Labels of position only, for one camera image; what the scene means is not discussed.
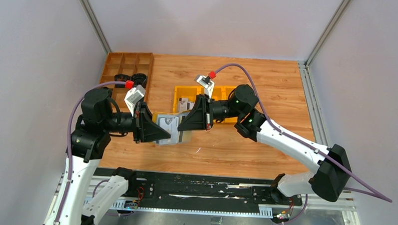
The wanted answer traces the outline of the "silver credit card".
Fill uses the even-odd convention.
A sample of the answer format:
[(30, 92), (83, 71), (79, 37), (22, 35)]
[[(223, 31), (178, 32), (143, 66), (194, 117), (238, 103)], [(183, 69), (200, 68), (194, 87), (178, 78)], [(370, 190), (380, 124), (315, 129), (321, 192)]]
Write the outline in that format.
[(175, 115), (159, 114), (157, 116), (158, 125), (171, 135), (175, 135), (178, 130), (179, 117)]

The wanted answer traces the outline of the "yellow leather card holder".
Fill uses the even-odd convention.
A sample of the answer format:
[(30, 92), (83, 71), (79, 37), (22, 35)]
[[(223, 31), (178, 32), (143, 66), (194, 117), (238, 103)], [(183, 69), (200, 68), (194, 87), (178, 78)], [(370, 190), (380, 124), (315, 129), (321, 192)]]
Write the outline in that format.
[(159, 127), (163, 128), (166, 132), (170, 133), (171, 137), (166, 139), (160, 139), (154, 143), (157, 145), (174, 145), (188, 143), (192, 139), (192, 131), (179, 131), (178, 126), (187, 116), (190, 111), (184, 111), (180, 113), (162, 113), (155, 112), (152, 115), (153, 121), (158, 124)]

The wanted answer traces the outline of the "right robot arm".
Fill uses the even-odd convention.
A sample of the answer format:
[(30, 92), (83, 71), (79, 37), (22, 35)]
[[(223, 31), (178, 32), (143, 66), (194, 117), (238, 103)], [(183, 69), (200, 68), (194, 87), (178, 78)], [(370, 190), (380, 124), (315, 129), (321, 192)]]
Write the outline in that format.
[(234, 128), (244, 138), (269, 145), (302, 163), (309, 171), (278, 175), (267, 197), (282, 204), (300, 194), (316, 194), (336, 202), (350, 176), (347, 153), (340, 145), (328, 147), (309, 141), (281, 127), (256, 109), (259, 98), (247, 84), (237, 86), (227, 100), (213, 100), (199, 94), (193, 109), (178, 126), (179, 131), (210, 130), (214, 122), (236, 118)]

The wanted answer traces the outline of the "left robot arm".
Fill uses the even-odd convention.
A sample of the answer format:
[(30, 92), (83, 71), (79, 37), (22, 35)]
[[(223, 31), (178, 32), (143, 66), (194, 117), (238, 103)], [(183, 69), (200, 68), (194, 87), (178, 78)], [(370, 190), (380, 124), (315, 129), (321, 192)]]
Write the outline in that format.
[(113, 110), (116, 102), (106, 87), (89, 90), (77, 103), (81, 115), (68, 125), (66, 167), (54, 208), (44, 225), (98, 225), (122, 195), (144, 197), (136, 171), (119, 167), (108, 182), (85, 203), (87, 191), (112, 133), (133, 134), (134, 141), (151, 143), (170, 138), (170, 133), (152, 121), (145, 102), (134, 112)]

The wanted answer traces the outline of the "silver cards in bin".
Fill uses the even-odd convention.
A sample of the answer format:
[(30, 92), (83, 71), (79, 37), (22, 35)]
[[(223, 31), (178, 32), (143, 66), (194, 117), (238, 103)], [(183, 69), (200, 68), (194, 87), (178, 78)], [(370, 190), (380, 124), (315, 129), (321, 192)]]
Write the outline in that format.
[(185, 112), (188, 110), (191, 110), (194, 107), (195, 102), (190, 101), (189, 98), (187, 97), (181, 97), (178, 99), (177, 102), (177, 112), (181, 113), (181, 112)]

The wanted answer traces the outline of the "left yellow bin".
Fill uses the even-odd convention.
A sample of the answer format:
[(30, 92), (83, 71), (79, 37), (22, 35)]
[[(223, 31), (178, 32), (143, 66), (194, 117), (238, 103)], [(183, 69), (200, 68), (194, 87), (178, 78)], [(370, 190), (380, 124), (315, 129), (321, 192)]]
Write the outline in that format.
[(197, 97), (198, 86), (175, 86), (174, 89), (174, 100), (173, 100), (173, 113), (177, 112), (177, 102), (179, 98), (189, 98), (190, 101), (195, 102)]

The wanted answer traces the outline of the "yellow bin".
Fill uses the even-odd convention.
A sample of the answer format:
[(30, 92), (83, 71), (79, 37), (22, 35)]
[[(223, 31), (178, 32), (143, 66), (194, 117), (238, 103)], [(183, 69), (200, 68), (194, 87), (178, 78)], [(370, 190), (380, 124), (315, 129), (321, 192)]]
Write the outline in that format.
[[(222, 87), (222, 93), (225, 94), (225, 97), (224, 97), (225, 100), (229, 98), (232, 90), (234, 90), (235, 88), (236, 88), (235, 86), (223, 86)], [(234, 124), (237, 122), (237, 118), (238, 118), (237, 116), (225, 118), (223, 123), (224, 124)]]
[(177, 102), (179, 98), (189, 98), (190, 101), (195, 102), (197, 97), (198, 86), (175, 86), (174, 89), (174, 100), (173, 100), (173, 113), (177, 112)]
[[(198, 86), (198, 87), (197, 87), (197, 94), (205, 94), (205, 93), (204, 93), (204, 88), (201, 87), (201, 86)], [(213, 101), (218, 101), (218, 100), (224, 101), (224, 100), (226, 100), (227, 97), (226, 97), (226, 92), (225, 92), (224, 87), (222, 87), (222, 86), (215, 86), (215, 87), (214, 87), (214, 90), (213, 90), (213, 92), (212, 92), (211, 99), (212, 99)], [(217, 110), (214, 109), (214, 110), (213, 110), (213, 119), (214, 119), (214, 122), (216, 122), (216, 123), (223, 123), (224, 120), (220, 120), (220, 119), (217, 119), (217, 118), (216, 118), (216, 113), (217, 113)]]

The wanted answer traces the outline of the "middle yellow bin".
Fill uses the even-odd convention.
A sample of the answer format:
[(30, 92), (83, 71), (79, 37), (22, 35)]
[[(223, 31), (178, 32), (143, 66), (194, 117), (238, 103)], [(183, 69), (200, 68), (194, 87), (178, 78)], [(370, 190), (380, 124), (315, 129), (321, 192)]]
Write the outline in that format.
[[(205, 93), (204, 93), (204, 88), (201, 87), (201, 86), (198, 86), (198, 87), (197, 87), (197, 94), (205, 94)], [(214, 90), (213, 90), (213, 92), (212, 92), (211, 99), (212, 99), (213, 101), (218, 101), (218, 100), (224, 101), (224, 100), (226, 100), (227, 97), (226, 97), (226, 92), (225, 92), (224, 87), (222, 87), (222, 86), (215, 86), (215, 87), (214, 87)], [(217, 119), (217, 118), (216, 118), (216, 113), (217, 113), (217, 110), (214, 109), (214, 110), (213, 110), (213, 119), (214, 119), (214, 122), (216, 122), (216, 123), (223, 123), (224, 120), (220, 120), (220, 119)]]

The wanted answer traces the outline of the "right yellow bin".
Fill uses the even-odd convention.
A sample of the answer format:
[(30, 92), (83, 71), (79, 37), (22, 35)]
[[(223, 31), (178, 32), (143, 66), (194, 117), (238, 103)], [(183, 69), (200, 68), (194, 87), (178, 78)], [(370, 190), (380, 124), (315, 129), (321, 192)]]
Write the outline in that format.
[[(235, 88), (236, 88), (235, 86), (223, 86), (222, 87), (222, 93), (225, 94), (225, 97), (224, 97), (225, 100), (229, 98), (232, 90), (234, 90)], [(237, 118), (238, 118), (237, 116), (225, 118), (223, 123), (224, 124), (234, 124), (237, 122)]]

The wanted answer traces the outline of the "black coiled band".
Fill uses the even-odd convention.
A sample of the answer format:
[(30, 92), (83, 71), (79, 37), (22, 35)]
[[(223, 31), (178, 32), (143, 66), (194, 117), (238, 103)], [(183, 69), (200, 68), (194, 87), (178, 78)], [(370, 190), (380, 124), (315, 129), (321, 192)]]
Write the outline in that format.
[(130, 80), (133, 82), (134, 87), (142, 86), (145, 89), (148, 83), (148, 76), (144, 73), (135, 73)]
[(129, 81), (129, 80), (131, 80), (131, 76), (129, 76), (129, 75), (126, 75), (126, 74), (116, 74), (115, 76), (114, 76), (114, 79), (115, 79), (115, 81), (119, 81), (119, 82), (126, 82), (126, 81)]

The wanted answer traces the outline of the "wooden compartment tray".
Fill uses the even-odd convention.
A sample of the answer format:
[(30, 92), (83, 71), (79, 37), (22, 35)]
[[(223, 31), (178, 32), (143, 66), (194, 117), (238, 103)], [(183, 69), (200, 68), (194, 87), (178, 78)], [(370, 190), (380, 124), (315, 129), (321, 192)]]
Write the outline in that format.
[(143, 100), (149, 101), (153, 77), (154, 54), (150, 52), (112, 52), (107, 55), (99, 83), (115, 81), (116, 74), (132, 76), (143, 73), (148, 76)]

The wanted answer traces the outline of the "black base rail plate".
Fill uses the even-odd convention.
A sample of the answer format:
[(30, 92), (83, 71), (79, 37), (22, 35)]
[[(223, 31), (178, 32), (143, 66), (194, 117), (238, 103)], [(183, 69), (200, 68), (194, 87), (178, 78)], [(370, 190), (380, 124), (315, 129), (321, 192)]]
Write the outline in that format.
[(270, 179), (137, 171), (137, 182), (143, 209), (254, 215), (261, 205), (302, 205), (300, 195), (275, 202), (268, 195)]

